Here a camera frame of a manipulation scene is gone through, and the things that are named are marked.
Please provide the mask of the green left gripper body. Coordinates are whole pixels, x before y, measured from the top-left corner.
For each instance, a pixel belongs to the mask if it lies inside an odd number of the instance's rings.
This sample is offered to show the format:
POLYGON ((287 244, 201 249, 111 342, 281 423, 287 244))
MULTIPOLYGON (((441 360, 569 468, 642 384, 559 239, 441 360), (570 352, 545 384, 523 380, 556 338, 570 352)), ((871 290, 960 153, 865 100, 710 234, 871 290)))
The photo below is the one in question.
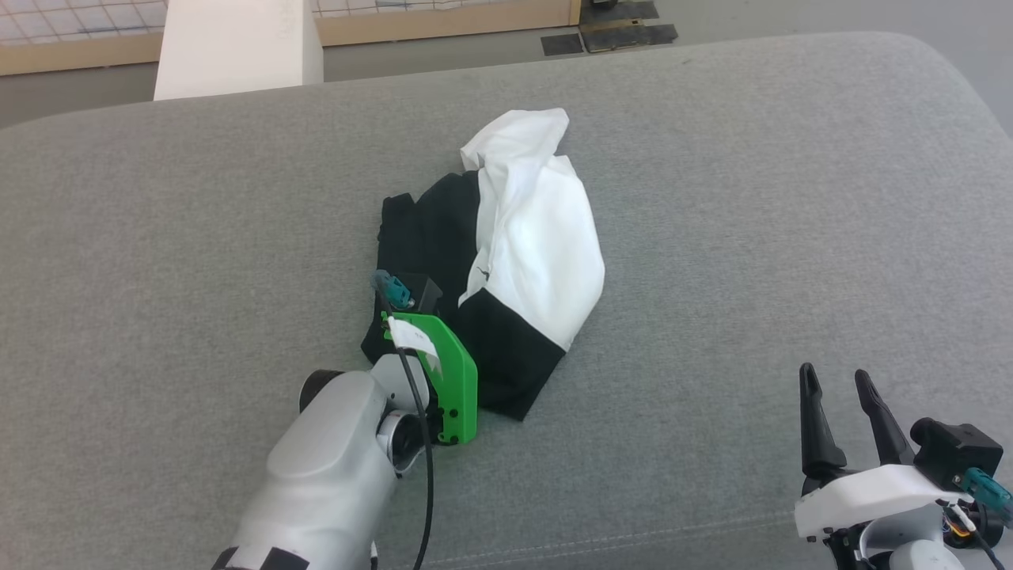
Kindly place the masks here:
POLYGON ((427 418, 435 445, 474 440, 477 430, 477 367, 455 332, 440 317, 419 313, 382 314, 384 338, 405 350, 428 397, 427 418))

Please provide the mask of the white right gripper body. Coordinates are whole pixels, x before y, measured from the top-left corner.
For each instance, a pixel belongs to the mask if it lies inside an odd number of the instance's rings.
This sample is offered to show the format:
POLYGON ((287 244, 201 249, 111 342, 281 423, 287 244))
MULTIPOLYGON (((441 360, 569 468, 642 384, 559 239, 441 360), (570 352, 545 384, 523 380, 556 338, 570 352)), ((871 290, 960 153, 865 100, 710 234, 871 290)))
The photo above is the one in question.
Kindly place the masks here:
POLYGON ((883 465, 840 477, 801 497, 795 525, 800 538, 868 523, 871 537, 864 542, 940 541, 939 501, 962 499, 962 493, 941 489, 915 466, 883 465))

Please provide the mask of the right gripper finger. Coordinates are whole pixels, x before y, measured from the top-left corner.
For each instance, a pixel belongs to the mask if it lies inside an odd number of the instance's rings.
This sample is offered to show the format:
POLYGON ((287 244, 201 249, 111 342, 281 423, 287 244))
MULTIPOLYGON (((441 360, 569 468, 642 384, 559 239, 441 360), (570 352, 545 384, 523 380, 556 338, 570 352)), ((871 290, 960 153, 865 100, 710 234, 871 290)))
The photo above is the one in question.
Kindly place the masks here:
POLYGON ((824 407, 817 372, 810 362, 799 368, 801 470, 806 479, 801 494, 817 491, 848 475, 845 452, 836 445, 824 407))
POLYGON ((855 386, 860 407, 871 423, 880 465, 914 465, 915 452, 867 371, 855 371, 855 386))

